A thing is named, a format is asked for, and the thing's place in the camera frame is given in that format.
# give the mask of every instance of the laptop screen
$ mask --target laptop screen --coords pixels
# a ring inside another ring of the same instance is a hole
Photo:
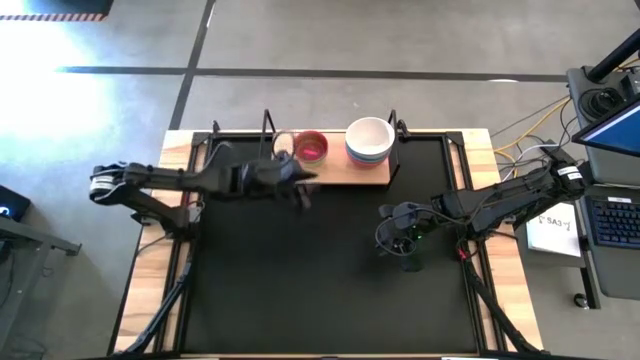
[[[640,101],[584,129],[576,137],[574,141],[587,146],[640,156]]]

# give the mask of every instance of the monitor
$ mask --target monitor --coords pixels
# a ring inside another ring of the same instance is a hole
[[[573,135],[578,144],[640,157],[640,97]]]

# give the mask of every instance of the white bowl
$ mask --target white bowl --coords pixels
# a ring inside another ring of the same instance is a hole
[[[345,134],[345,142],[352,152],[359,158],[372,160],[384,157],[395,138],[393,127],[376,117],[354,121]]]

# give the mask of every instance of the red cup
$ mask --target red cup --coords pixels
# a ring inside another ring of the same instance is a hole
[[[301,132],[295,137],[293,143],[298,160],[309,165],[322,163],[329,150],[327,138],[315,130]]]

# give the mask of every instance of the paper sign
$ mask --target paper sign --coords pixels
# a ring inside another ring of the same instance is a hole
[[[560,203],[527,222],[529,248],[580,257],[573,205]]]

